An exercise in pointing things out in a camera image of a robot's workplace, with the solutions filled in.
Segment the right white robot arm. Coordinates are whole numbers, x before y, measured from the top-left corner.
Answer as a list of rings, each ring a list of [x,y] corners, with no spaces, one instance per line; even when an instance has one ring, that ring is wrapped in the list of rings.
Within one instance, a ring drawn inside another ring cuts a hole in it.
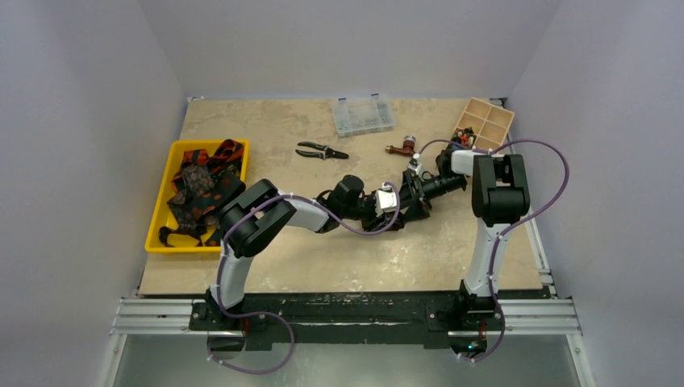
[[[507,234],[529,211],[523,157],[446,149],[436,158],[437,175],[421,177],[419,166],[420,155],[415,154],[402,178],[398,203],[406,223],[427,218],[432,199],[470,187],[478,233],[449,313],[459,326],[471,328],[485,314],[498,312],[498,276],[509,241]]]

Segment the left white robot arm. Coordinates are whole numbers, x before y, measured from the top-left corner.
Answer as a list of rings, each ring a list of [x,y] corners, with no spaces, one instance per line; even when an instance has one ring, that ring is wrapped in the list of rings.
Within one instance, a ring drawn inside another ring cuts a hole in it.
[[[222,330],[240,321],[240,304],[249,269],[285,227],[297,227],[325,234],[338,227],[351,229],[346,219],[359,221],[358,232],[371,235],[382,227],[385,212],[378,193],[363,193],[363,181],[344,177],[334,189],[316,198],[305,198],[278,189],[262,179],[244,190],[219,211],[219,268],[215,283],[208,289],[207,301],[214,303],[209,319]]]

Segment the wooden compartment tray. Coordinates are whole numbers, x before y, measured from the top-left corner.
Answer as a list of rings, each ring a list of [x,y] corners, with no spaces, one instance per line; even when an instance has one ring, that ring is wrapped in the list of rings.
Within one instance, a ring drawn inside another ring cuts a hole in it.
[[[478,136],[473,148],[494,150],[502,146],[508,137],[515,113],[490,100],[470,98],[461,112],[457,127],[472,127]]]

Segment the dark brown patterned tie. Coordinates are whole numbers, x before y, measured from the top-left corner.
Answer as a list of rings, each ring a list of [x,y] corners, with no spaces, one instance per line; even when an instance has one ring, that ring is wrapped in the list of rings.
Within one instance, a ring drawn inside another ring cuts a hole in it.
[[[371,226],[371,231],[377,231],[385,227],[390,220],[393,218],[394,212],[385,213],[383,216],[379,217],[374,225]],[[409,206],[403,212],[400,212],[397,219],[394,221],[388,231],[399,231],[402,230],[408,223],[416,222],[429,218],[431,216],[430,210],[425,207]]]

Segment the yellow plastic bin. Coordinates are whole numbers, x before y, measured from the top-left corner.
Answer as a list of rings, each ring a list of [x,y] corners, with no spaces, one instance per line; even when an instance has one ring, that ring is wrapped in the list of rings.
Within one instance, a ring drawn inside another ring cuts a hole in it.
[[[161,227],[167,226],[176,228],[177,223],[166,206],[166,202],[175,194],[174,187],[169,181],[165,181],[165,172],[162,177],[156,205],[153,211],[152,220],[148,229],[148,236],[145,242],[145,250],[150,253],[200,253],[200,252],[219,252],[218,247],[197,247],[196,241],[189,236],[171,235],[169,243],[171,248],[164,247],[158,239],[158,231]]]

